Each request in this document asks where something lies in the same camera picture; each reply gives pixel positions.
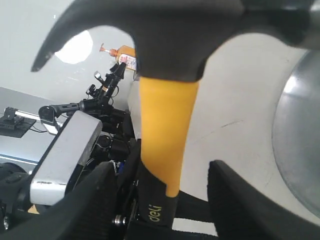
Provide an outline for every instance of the bottle label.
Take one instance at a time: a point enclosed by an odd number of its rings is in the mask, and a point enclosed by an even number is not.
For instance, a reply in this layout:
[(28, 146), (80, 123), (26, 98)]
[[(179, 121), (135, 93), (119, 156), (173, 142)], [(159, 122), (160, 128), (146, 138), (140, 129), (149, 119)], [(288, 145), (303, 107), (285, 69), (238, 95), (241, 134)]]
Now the bottle label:
[(125, 63), (127, 69), (131, 70), (136, 70), (137, 67), (137, 61), (135, 57), (126, 55), (126, 54), (121, 54), (119, 57), (119, 64)]

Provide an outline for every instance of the yellow hammer handle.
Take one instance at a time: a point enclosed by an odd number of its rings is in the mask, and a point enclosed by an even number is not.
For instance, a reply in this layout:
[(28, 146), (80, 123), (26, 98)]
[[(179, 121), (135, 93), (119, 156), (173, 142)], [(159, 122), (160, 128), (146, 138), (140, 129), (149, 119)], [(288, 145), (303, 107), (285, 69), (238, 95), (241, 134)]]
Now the yellow hammer handle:
[(141, 160), (166, 184), (166, 196), (180, 190), (187, 134), (198, 92), (198, 82), (141, 77)]

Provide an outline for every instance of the bottle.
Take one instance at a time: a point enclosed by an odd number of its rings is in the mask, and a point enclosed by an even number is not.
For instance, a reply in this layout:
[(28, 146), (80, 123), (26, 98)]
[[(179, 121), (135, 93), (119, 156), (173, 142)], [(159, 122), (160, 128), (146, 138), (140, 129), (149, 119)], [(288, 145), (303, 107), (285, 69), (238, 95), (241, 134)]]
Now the bottle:
[(118, 50), (104, 48), (104, 43), (100, 47), (100, 52), (107, 52), (110, 56), (115, 57), (118, 64), (125, 63), (126, 68), (136, 71), (137, 60), (136, 60), (136, 50), (132, 47), (123, 45)]

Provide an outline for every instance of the black mount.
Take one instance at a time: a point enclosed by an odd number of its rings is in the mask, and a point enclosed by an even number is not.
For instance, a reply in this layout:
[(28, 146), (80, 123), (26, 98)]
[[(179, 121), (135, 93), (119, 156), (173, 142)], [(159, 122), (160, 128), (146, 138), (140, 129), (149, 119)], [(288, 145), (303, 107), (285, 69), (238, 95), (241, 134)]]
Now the black mount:
[(0, 118), (0, 136), (22, 138), (36, 120), (16, 115), (16, 108), (7, 107)]

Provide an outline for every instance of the black strap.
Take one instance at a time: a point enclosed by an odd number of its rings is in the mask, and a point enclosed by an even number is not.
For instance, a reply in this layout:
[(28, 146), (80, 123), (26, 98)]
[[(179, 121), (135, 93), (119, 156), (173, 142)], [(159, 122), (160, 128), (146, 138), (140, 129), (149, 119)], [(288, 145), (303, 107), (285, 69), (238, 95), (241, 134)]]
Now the black strap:
[(179, 192), (179, 200), (175, 217), (178, 219), (213, 223), (209, 203), (183, 191)]
[(212, 235), (176, 231), (169, 228), (132, 221), (127, 231), (127, 240), (218, 240)]

